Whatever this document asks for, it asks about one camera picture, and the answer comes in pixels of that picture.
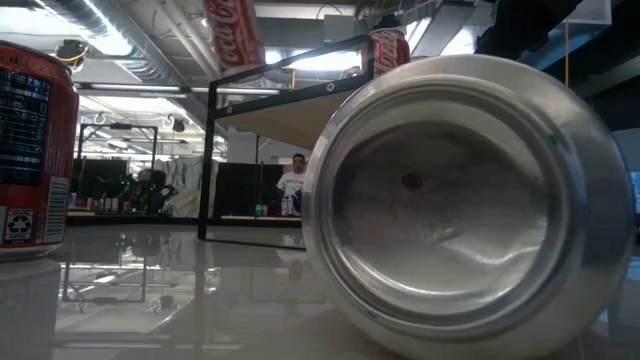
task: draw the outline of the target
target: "soda can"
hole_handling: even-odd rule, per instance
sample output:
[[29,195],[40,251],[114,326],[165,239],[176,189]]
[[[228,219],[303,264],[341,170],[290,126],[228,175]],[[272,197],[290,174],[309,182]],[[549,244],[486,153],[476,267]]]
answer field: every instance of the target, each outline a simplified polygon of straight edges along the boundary
[[[409,43],[404,33],[397,29],[379,29],[369,33],[373,41],[373,77],[389,72],[411,60]],[[362,50],[362,69],[367,72],[369,47]]]
[[65,64],[0,41],[0,259],[62,243],[77,116]]
[[202,0],[222,76],[265,65],[252,0]]

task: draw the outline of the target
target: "coca-cola logo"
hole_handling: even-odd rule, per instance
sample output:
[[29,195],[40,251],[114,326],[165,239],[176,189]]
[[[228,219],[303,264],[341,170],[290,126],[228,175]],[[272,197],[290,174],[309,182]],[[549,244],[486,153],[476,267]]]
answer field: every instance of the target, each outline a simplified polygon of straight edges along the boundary
[[377,43],[375,54],[375,73],[383,74],[398,66],[397,40],[398,35],[391,31],[380,31],[373,34],[373,40]]
[[236,0],[204,0],[205,9],[213,28],[213,44],[220,57],[222,69],[246,63],[242,43],[240,19]]

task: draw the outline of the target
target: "black metal frame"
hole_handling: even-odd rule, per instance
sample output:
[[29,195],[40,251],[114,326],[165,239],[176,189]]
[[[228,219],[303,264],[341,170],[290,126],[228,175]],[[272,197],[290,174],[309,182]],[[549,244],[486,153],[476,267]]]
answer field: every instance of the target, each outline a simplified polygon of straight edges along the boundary
[[80,137],[78,138],[78,160],[82,160],[82,145],[85,142],[84,139],[84,130],[86,128],[95,128],[95,131],[98,131],[102,128],[109,128],[112,130],[132,130],[132,129],[151,129],[153,130],[153,150],[151,152],[151,170],[154,169],[155,166],[155,162],[156,162],[156,149],[158,146],[158,127],[157,126],[146,126],[146,125],[131,125],[131,124],[121,124],[121,123],[114,123],[114,124],[80,124]]
[[[104,301],[104,300],[98,300],[98,299],[87,299],[82,295],[82,292],[78,290],[78,288],[76,287],[76,283],[72,283],[71,281],[69,281],[69,273],[71,270],[71,261],[67,260],[65,262],[65,273],[64,273],[64,280],[63,280],[63,287],[62,287],[62,302],[64,303],[104,303],[104,302],[108,302],[108,303],[131,303],[131,304],[141,304],[141,303],[145,303],[147,300],[147,256],[145,255],[143,258],[143,263],[142,263],[142,282],[139,286],[135,286],[133,291],[129,294],[129,296],[131,296],[133,293],[135,293],[136,291],[138,291],[138,289],[140,289],[141,293],[140,293],[140,298],[139,299],[135,299],[135,300],[129,300],[129,299],[125,299],[125,300],[109,300],[109,301]],[[104,286],[118,286],[117,283],[113,283],[113,284],[102,284]],[[76,295],[78,296],[77,299],[72,299],[69,297],[69,288],[71,288]]]
[[[367,46],[367,66],[366,72],[362,75],[348,77],[332,82],[318,84],[299,90],[286,91],[282,90],[278,95],[267,96],[264,98],[248,101],[242,104],[226,106],[218,108],[218,91],[217,89],[225,84],[240,81],[251,76],[259,76],[268,71],[277,70],[282,67],[293,64],[296,61],[312,58],[324,54],[351,48],[356,45],[366,44]],[[277,63],[265,65],[255,69],[247,70],[235,75],[227,76],[222,79],[212,81],[209,84],[209,100],[207,106],[207,126],[204,142],[204,155],[202,160],[202,183],[200,188],[200,211],[198,215],[198,239],[207,241],[216,241],[215,239],[207,239],[207,222],[209,220],[209,187],[211,186],[211,170],[213,167],[213,147],[215,135],[216,119],[229,117],[233,115],[258,111],[274,106],[289,104],[297,101],[317,98],[329,94],[340,93],[344,91],[353,91],[373,79],[374,58],[373,58],[373,41],[369,35],[356,36],[332,45],[321,47],[306,53],[282,59]]]

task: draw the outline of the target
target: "person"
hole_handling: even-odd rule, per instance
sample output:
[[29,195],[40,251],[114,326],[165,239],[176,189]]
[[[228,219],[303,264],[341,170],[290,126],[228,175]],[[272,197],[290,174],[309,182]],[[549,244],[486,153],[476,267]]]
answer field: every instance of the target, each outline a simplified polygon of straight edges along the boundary
[[283,174],[277,186],[284,198],[293,199],[293,215],[299,216],[306,159],[302,154],[295,154],[291,160],[293,171]]
[[138,173],[138,182],[120,195],[120,201],[129,202],[136,211],[157,214],[162,211],[165,201],[176,194],[171,185],[166,184],[167,174],[161,170],[143,169]]

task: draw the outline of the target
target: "wall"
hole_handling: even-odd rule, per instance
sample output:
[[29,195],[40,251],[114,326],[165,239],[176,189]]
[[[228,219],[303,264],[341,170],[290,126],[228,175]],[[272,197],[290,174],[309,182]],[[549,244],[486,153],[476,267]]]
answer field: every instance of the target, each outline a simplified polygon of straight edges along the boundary
[[640,128],[640,76],[587,99],[611,131]]
[[[296,153],[301,153],[307,159],[311,155],[309,150],[265,137],[260,137],[259,147],[262,148],[258,153],[258,163],[278,164],[278,158],[291,158]],[[256,134],[230,130],[227,149],[227,162],[253,164],[256,156]]]
[[624,157],[627,170],[640,171],[640,129],[614,131],[612,134]]

